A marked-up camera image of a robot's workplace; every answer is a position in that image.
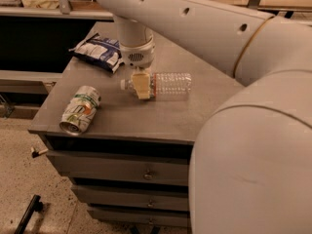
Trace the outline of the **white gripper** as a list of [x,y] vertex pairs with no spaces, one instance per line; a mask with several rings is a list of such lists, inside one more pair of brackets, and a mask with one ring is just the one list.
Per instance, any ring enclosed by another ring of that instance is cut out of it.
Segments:
[[148,68],[154,60],[155,43],[151,38],[147,43],[139,46],[126,46],[120,43],[120,52],[124,64],[140,67],[131,76],[134,89],[139,99],[150,99],[150,73]]

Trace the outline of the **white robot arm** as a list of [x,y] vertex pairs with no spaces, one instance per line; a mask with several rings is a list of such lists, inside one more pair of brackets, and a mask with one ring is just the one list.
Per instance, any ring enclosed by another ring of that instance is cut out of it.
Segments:
[[312,234],[310,27],[211,0],[97,2],[244,87],[195,140],[193,234]]

